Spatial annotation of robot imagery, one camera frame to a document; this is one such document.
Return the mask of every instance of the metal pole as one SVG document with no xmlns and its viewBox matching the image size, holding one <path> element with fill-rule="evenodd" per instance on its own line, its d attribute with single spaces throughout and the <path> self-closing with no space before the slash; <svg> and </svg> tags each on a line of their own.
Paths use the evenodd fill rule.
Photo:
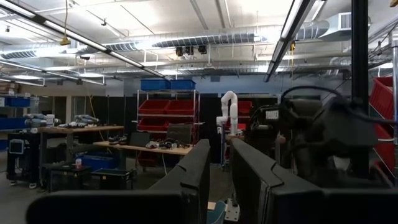
<svg viewBox="0 0 398 224">
<path fill-rule="evenodd" d="M 352 98 L 362 101 L 363 113 L 369 114 L 368 83 L 368 0 L 351 0 L 352 7 Z M 351 158 L 356 177 L 369 175 L 369 153 L 364 150 Z"/>
<path fill-rule="evenodd" d="M 394 94 L 394 121 L 398 121 L 398 40 L 392 41 L 391 44 L 392 47 L 392 68 L 393 68 L 393 73 L 392 73 L 392 91 Z M 394 145 L 398 145 L 398 125 L 394 126 Z M 394 174 L 396 177 L 396 186 L 398 186 L 398 147 L 395 147 L 394 149 L 394 155 L 396 158 L 396 163 L 395 163 L 395 168 L 394 168 Z"/>
</svg>

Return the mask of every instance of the blue crate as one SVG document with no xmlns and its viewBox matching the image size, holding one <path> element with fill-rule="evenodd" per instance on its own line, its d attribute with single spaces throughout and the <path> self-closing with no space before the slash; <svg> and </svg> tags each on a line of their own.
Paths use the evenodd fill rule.
<svg viewBox="0 0 398 224">
<path fill-rule="evenodd" d="M 103 152 L 92 152 L 76 158 L 81 159 L 83 166 L 90 166 L 92 171 L 99 169 L 115 169 L 119 165 L 119 158 Z"/>
<path fill-rule="evenodd" d="M 141 80 L 141 90 L 169 90 L 170 82 L 167 80 Z"/>
<path fill-rule="evenodd" d="M 0 118 L 0 130 L 24 129 L 25 118 Z"/>
<path fill-rule="evenodd" d="M 30 107 L 30 99 L 21 97 L 8 97 L 6 98 L 5 104 L 6 106 L 14 107 Z"/>
<path fill-rule="evenodd" d="M 192 80 L 171 80 L 170 82 L 172 90 L 194 90 L 197 84 Z"/>
</svg>

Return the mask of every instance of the vent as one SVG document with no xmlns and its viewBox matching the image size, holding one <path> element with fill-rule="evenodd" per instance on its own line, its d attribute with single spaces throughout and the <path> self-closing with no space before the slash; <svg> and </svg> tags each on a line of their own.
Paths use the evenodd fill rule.
<svg viewBox="0 0 398 224">
<path fill-rule="evenodd" d="M 351 13 L 341 13 L 340 15 L 340 29 L 351 30 Z"/>
</svg>

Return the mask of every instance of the table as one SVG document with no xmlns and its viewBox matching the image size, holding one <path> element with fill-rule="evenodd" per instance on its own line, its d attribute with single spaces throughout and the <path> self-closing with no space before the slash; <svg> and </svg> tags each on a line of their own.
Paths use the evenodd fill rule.
<svg viewBox="0 0 398 224">
<path fill-rule="evenodd" d="M 146 152 L 157 152 L 157 153 L 162 153 L 162 154 L 173 154 L 173 155 L 179 155 L 179 156 L 185 156 L 187 155 L 191 150 L 192 146 L 188 148 L 176 148 L 176 149 L 147 149 L 145 147 L 139 147 L 139 146 L 121 146 L 119 144 L 111 145 L 109 144 L 108 141 L 103 141 L 103 142 L 94 142 L 93 143 L 95 146 L 103 146 L 103 147 L 111 147 L 115 149 L 119 149 L 119 156 L 120 156 L 120 169 L 126 169 L 126 154 L 125 150 L 134 150 L 134 151 L 146 151 Z"/>
<path fill-rule="evenodd" d="M 75 133 L 87 133 L 95 131 L 110 131 L 110 130 L 122 130 L 124 126 L 98 126 L 89 128 L 59 128 L 59 127 L 42 127 L 37 128 L 38 133 L 40 133 L 40 157 L 39 157 L 39 167 L 40 167 L 40 183 L 43 183 L 43 165 L 47 162 L 47 134 L 57 133 L 67 135 L 67 150 L 65 151 L 67 162 L 71 162 L 73 157 L 69 153 L 70 149 L 73 147 L 73 135 Z"/>
</svg>

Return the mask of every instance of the bottle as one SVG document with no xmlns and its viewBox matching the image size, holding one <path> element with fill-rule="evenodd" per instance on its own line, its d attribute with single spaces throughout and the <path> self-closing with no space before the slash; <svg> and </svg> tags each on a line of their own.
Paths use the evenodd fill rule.
<svg viewBox="0 0 398 224">
<path fill-rule="evenodd" d="M 81 159 L 80 158 L 76 159 L 75 166 L 76 166 L 76 169 L 81 169 Z"/>
</svg>

